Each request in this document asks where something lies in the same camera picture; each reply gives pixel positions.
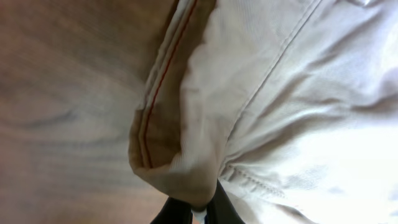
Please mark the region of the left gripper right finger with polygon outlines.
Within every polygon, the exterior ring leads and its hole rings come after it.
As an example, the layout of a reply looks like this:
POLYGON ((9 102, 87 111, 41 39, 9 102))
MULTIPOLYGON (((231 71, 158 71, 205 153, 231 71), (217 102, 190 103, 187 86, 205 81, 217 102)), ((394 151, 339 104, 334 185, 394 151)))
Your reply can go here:
POLYGON ((219 180, 215 194, 206 206, 205 224, 244 224, 219 180))

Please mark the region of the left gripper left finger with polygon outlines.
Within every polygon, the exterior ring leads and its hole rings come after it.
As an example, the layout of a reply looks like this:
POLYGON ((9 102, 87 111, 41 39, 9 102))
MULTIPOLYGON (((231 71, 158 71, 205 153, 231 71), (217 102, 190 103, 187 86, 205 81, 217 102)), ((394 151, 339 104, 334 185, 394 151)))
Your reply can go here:
POLYGON ((169 197, 150 224, 192 224, 191 206, 169 197))

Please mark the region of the beige khaki shorts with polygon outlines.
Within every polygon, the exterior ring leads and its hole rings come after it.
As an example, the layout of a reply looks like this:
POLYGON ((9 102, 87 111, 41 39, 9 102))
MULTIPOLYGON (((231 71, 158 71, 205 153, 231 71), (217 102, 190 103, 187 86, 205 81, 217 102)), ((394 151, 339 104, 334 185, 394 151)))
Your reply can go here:
POLYGON ((129 162, 244 223, 396 223, 397 2, 179 1, 129 162))

